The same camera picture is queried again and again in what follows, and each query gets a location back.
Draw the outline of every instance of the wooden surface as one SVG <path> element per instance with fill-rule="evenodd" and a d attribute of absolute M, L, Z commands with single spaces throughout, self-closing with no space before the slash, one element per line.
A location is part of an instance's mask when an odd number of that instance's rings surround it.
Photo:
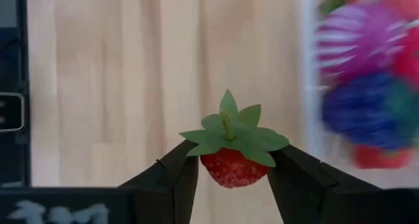
<path fill-rule="evenodd" d="M 33 184 L 116 186 L 217 111 L 261 103 L 300 144 L 298 0 L 28 0 Z M 267 179 L 201 168 L 193 223 L 278 223 Z"/>

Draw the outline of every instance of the green sepal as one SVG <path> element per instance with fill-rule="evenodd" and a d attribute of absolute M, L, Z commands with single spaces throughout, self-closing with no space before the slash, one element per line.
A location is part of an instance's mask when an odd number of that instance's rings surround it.
<path fill-rule="evenodd" d="M 222 112 L 228 113 L 230 119 L 235 119 L 238 114 L 236 100 L 229 90 L 227 90 L 220 103 L 220 114 Z"/>
<path fill-rule="evenodd" d="M 417 134 L 413 136 L 411 143 L 412 147 L 419 149 L 419 137 L 417 136 Z"/>
<path fill-rule="evenodd" d="M 202 119 L 201 125 L 205 130 L 213 130 L 216 132 L 224 133 L 223 124 L 221 123 L 221 116 L 213 114 Z"/>
<path fill-rule="evenodd" d="M 277 151 L 289 145 L 289 140 L 268 128 L 252 128 L 235 125 L 236 135 L 245 138 L 253 145 L 262 147 L 266 151 Z"/>
<path fill-rule="evenodd" d="M 385 157 L 388 157 L 388 158 L 394 158 L 394 157 L 400 155 L 400 152 L 398 150 L 384 151 L 383 155 Z"/>
<path fill-rule="evenodd" d="M 238 113 L 237 120 L 244 125 L 256 127 L 261 119 L 261 111 L 260 104 L 249 106 Z"/>
<path fill-rule="evenodd" d="M 224 135 L 217 134 L 210 130 L 193 130 L 190 132 L 182 132 L 179 135 L 197 144 L 226 148 L 231 146 Z"/>
<path fill-rule="evenodd" d="M 187 156 L 200 156 L 200 155 L 212 155 L 218 152 L 221 149 L 221 147 L 216 146 L 209 146 L 204 144 L 199 144 L 195 148 L 191 149 Z"/>
<path fill-rule="evenodd" d="M 386 109 L 399 123 L 399 136 L 410 139 L 419 127 L 418 96 L 399 79 L 394 80 L 390 87 Z"/>
<path fill-rule="evenodd" d="M 254 145 L 250 141 L 240 139 L 234 140 L 233 143 L 240 148 L 239 151 L 245 158 L 268 167 L 276 166 L 274 158 L 262 147 Z"/>
<path fill-rule="evenodd" d="M 348 0 L 325 0 L 319 6 L 320 13 L 325 16 L 333 12 L 334 10 L 344 6 L 347 2 Z"/>

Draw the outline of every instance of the blue object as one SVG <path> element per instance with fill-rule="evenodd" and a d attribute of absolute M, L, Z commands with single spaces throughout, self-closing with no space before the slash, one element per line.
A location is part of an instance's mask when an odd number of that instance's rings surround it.
<path fill-rule="evenodd" d="M 400 122 L 386 107 L 394 80 L 382 70 L 337 86 L 323 98 L 324 123 L 356 145 L 381 149 L 410 146 L 410 138 L 400 135 Z"/>

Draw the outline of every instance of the pink striped object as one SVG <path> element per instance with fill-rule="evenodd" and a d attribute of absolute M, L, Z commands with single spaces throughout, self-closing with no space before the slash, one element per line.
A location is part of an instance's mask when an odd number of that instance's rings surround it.
<path fill-rule="evenodd" d="M 322 75 L 347 81 L 388 67 L 404 48 L 405 24 L 379 2 L 349 4 L 333 11 L 316 34 Z"/>

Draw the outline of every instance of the black panel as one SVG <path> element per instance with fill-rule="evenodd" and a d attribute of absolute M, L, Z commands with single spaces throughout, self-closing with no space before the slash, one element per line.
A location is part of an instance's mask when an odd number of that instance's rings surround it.
<path fill-rule="evenodd" d="M 0 189 L 0 223 L 136 223 L 129 189 Z"/>
<path fill-rule="evenodd" d="M 0 187 L 30 184 L 26 0 L 0 0 Z"/>
<path fill-rule="evenodd" d="M 337 184 L 320 170 L 321 162 L 288 146 L 271 153 L 276 167 L 269 169 L 269 183 L 285 224 L 319 224 L 326 190 Z"/>
<path fill-rule="evenodd" d="M 419 223 L 419 190 L 330 190 L 325 197 L 324 224 Z"/>

